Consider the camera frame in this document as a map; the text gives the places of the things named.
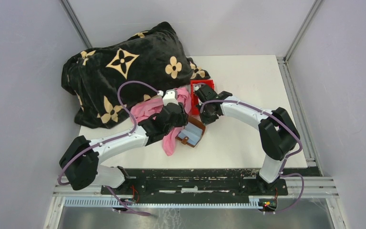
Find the gray wall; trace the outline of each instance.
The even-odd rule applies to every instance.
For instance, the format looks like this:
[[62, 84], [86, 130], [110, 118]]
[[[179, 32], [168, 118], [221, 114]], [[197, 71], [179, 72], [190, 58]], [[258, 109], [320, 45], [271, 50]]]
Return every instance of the gray wall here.
[[0, 229], [42, 228], [79, 129], [62, 65], [83, 48], [58, 0], [0, 1]]
[[314, 0], [69, 0], [93, 46], [162, 21], [187, 55], [284, 56]]
[[366, 1], [324, 1], [289, 69], [351, 228], [366, 228]]

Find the red container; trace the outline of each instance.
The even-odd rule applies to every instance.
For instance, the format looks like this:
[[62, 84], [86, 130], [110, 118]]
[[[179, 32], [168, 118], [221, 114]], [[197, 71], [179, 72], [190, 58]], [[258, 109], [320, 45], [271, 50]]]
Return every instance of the red container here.
[[214, 81], [213, 80], [192, 80], [190, 82], [190, 89], [191, 89], [190, 93], [191, 93], [191, 96], [192, 96], [192, 114], [193, 115], [199, 115], [200, 114], [200, 111], [196, 107], [196, 105], [198, 105], [198, 98], [194, 94], [194, 84], [198, 84], [198, 83], [205, 83], [206, 85], [208, 85], [212, 89], [214, 89]]

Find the white table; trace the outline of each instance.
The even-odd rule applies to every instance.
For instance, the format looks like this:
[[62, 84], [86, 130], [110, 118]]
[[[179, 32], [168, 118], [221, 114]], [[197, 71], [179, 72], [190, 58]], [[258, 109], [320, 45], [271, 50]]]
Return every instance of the white table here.
[[[267, 109], [280, 106], [293, 118], [276, 56], [195, 56], [193, 59], [211, 75], [217, 93], [228, 91], [243, 102]], [[95, 139], [131, 127], [132, 122], [127, 119], [112, 129], [82, 126], [79, 135]], [[177, 143], [175, 153], [167, 156], [162, 143], [157, 142], [116, 155], [103, 165], [125, 168], [260, 168], [264, 157], [257, 130], [233, 118], [220, 117], [207, 126], [195, 148]], [[304, 153], [291, 157], [286, 167], [307, 167]]]

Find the pink towel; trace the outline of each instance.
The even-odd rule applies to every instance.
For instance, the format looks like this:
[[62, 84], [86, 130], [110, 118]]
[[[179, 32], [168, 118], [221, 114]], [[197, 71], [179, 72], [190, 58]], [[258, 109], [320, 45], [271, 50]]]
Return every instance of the pink towel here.
[[[184, 87], [176, 89], [176, 92], [177, 101], [183, 103], [185, 112], [189, 113], [192, 109], [190, 93]], [[151, 99], [133, 106], [131, 108], [131, 114], [137, 119], [137, 122], [140, 122], [154, 113], [159, 113], [162, 110], [162, 107], [162, 98]], [[175, 138], [181, 130], [183, 130], [183, 127], [176, 127], [168, 135], [163, 137], [162, 147], [166, 155], [171, 156], [174, 153], [174, 149], [176, 148]]]

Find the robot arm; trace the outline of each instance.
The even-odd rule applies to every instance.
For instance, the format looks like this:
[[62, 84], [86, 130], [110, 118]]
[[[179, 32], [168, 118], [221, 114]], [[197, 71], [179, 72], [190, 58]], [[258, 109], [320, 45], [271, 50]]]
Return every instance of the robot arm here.
[[207, 85], [196, 86], [194, 90], [201, 103], [218, 101], [204, 104], [200, 118], [205, 125], [225, 115], [236, 118], [259, 131], [266, 157], [258, 178], [261, 178], [267, 186], [274, 183], [285, 161], [285, 155], [294, 149], [297, 141], [270, 116], [284, 123], [299, 138], [300, 135], [288, 112], [281, 107], [272, 111], [244, 104], [231, 93], [224, 91], [217, 94]]
[[60, 166], [64, 169], [77, 154], [87, 150], [65, 170], [65, 176], [72, 189], [81, 190], [90, 184], [113, 188], [120, 186], [125, 181], [122, 171], [118, 167], [106, 167], [100, 164], [124, 151], [160, 141], [174, 127], [187, 125], [188, 115], [176, 97], [175, 90], [167, 91], [162, 98], [164, 107], [161, 112], [139, 122], [133, 132], [130, 129], [94, 140], [87, 140], [85, 136], [75, 138], [60, 160]]

